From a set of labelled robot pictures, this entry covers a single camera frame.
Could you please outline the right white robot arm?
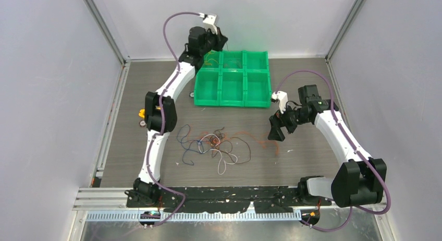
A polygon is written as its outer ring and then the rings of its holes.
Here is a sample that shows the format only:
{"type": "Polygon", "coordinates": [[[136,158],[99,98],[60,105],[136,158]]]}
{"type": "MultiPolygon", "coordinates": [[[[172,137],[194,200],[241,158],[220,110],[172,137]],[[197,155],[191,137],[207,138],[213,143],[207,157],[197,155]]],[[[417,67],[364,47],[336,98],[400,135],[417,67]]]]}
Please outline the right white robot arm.
{"type": "Polygon", "coordinates": [[[333,200],[337,206],[360,207],[380,203],[383,198],[387,166],[382,159],[374,159],[356,141],[342,120],[341,113],[331,100],[324,100],[315,85],[298,89],[300,103],[289,105],[288,95],[276,91],[271,101],[279,109],[269,118],[269,140],[284,141],[282,131],[289,134],[302,124],[313,124],[326,138],[340,168],[333,179],[324,176],[303,177],[298,182],[298,199],[312,204],[318,197],[333,200]]]}

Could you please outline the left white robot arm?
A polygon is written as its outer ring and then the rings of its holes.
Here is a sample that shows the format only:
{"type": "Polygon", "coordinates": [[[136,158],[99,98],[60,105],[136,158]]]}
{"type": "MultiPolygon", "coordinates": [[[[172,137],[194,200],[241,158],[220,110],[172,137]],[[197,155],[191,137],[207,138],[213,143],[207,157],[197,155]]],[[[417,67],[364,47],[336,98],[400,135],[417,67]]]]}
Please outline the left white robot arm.
{"type": "Polygon", "coordinates": [[[227,41],[218,26],[192,27],[184,51],[173,54],[176,61],[173,73],[155,92],[145,95],[146,151],[133,188],[125,191],[127,207],[158,206],[164,190],[175,192],[161,184],[161,164],[166,142],[177,124],[176,99],[203,66],[204,56],[210,51],[222,51],[227,41]]]}

